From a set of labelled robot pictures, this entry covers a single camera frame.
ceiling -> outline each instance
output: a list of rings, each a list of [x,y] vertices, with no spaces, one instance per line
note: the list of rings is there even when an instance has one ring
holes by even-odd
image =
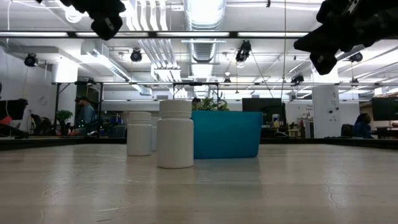
[[[45,3],[47,7],[57,6],[53,1],[46,1]],[[264,7],[264,1],[228,0],[223,30],[283,32],[286,26],[286,31],[288,32],[308,32],[319,26],[315,16],[317,14],[316,9],[320,7],[320,3],[322,3],[322,0],[288,0],[287,5],[289,8],[285,10],[283,7],[284,2],[281,0],[272,1],[270,8]],[[63,9],[36,7],[41,6],[35,1],[14,1],[10,5],[10,1],[0,0],[0,30],[7,30],[8,26],[10,30],[26,31],[90,30],[92,21],[89,17],[83,17],[80,22],[72,24],[64,19],[65,13]],[[182,0],[167,1],[167,25],[170,30],[185,30],[184,12],[181,8],[183,8]],[[123,25],[121,30],[128,31],[129,29],[126,25]],[[68,54],[80,58],[81,45],[84,41],[82,39],[11,39],[9,45],[16,47],[58,47]],[[188,78],[192,77],[190,72],[190,54],[188,45],[181,43],[181,41],[181,39],[172,39],[172,48],[177,63],[181,67],[182,78]],[[293,48],[294,40],[252,39],[250,42],[253,54],[249,56],[243,68],[236,68],[234,55],[242,41],[242,39],[225,39],[222,44],[219,44],[211,80],[222,82],[225,78],[225,73],[229,72],[232,82],[260,82],[262,80],[261,74],[268,82],[281,82],[283,74],[286,74],[286,80],[290,82],[293,74],[288,72],[302,62],[308,61],[308,53]],[[132,63],[129,59],[132,49],[140,47],[137,39],[114,39],[105,42],[105,44],[111,51],[111,58],[119,66],[144,82],[151,81],[149,74],[151,62],[145,53],[143,52],[143,60],[139,63]],[[377,71],[382,67],[398,62],[398,52],[396,51],[371,59],[397,46],[398,40],[382,40],[362,51],[364,60],[360,65],[354,63],[354,69],[350,69],[351,63],[349,62],[339,63],[340,81],[348,82],[353,76],[356,77],[364,73]],[[114,80],[113,74],[104,69],[102,65],[88,64],[84,68],[79,70],[80,76],[93,77],[98,81],[111,82]],[[310,82],[310,67],[303,69],[301,72],[304,74],[305,81]],[[394,80],[394,77],[398,78],[398,69],[370,76],[365,80],[361,80],[361,82]]]

green plant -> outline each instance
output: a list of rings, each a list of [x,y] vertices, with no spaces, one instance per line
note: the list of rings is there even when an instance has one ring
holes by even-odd
[[[219,99],[217,104],[217,101],[215,101],[213,98],[207,97],[200,103],[192,105],[192,109],[199,111],[229,111],[228,103],[225,100]]]
[[[68,110],[60,110],[57,111],[55,117],[57,120],[65,122],[66,120],[70,119],[73,116],[73,113]]]

blue container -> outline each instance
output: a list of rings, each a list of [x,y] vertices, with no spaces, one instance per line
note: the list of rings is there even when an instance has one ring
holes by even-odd
[[[193,111],[195,159],[256,157],[259,152],[262,113]]]

blue plastic bin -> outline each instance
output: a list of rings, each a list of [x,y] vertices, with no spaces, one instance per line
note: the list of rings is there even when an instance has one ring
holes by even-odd
[[[195,159],[256,157],[262,113],[193,111]]]

table surface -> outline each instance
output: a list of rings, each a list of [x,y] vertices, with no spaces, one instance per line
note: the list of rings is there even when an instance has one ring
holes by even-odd
[[[1,223],[397,223],[398,153],[262,145],[156,168],[126,145],[0,152]]]

